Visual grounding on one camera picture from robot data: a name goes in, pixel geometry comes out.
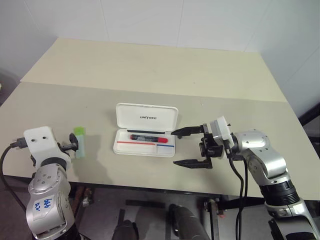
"beige table surface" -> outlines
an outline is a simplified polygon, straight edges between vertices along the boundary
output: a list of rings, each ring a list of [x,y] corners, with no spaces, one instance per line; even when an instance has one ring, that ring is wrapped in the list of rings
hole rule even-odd
[[[21,81],[286,102],[256,52],[58,38]]]
[[[299,195],[308,200],[320,199],[320,160],[286,102],[22,82],[0,107],[0,151],[13,139],[22,137],[26,129],[50,126],[62,143],[68,141],[73,127],[84,126],[86,158],[72,161],[67,172],[69,181],[239,194],[239,180],[226,159],[213,159],[213,169],[188,169],[173,164],[176,160],[201,158],[200,134],[177,139],[172,158],[114,154],[118,129],[115,107],[119,102],[177,107],[177,128],[208,123],[224,115],[233,132],[261,130],[284,156]],[[235,165],[243,174],[243,164]],[[27,148],[9,152],[4,163],[6,175],[30,177],[34,171]],[[261,197],[251,176],[248,196]]]

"red line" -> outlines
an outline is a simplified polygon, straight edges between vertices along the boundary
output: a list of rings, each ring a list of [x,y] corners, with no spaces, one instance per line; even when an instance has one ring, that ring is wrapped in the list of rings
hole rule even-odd
[[[155,143],[149,142],[133,142],[133,141],[117,141],[118,144],[144,144],[144,145],[156,145]]]

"marker pen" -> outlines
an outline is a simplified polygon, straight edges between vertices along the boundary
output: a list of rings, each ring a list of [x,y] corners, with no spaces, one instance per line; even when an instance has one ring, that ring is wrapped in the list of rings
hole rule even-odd
[[[168,142],[168,139],[165,137],[157,137],[157,136],[144,136],[144,135],[130,135],[131,140],[144,141],[144,142],[155,142],[155,143],[164,143]]]

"blue line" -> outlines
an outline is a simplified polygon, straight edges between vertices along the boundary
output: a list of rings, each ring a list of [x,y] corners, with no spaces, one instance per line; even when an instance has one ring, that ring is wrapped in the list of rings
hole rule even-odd
[[[173,145],[164,145],[164,144],[157,144],[157,146],[162,146],[162,147],[172,147],[172,148],[174,148],[175,146],[173,146]]]

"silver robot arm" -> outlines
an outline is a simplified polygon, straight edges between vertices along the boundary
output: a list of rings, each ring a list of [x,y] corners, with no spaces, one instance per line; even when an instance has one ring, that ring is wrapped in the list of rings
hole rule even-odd
[[[319,230],[305,201],[296,192],[285,159],[275,151],[266,134],[250,130],[232,135],[224,117],[211,122],[214,140],[229,141],[232,152],[245,158],[248,170],[265,199],[274,239],[320,240]]]
[[[47,126],[26,130],[24,138],[36,167],[26,207],[26,220],[34,238],[80,240],[68,201],[71,187],[66,169],[71,159],[65,152],[78,149],[78,143],[73,139],[73,143],[61,147]]]

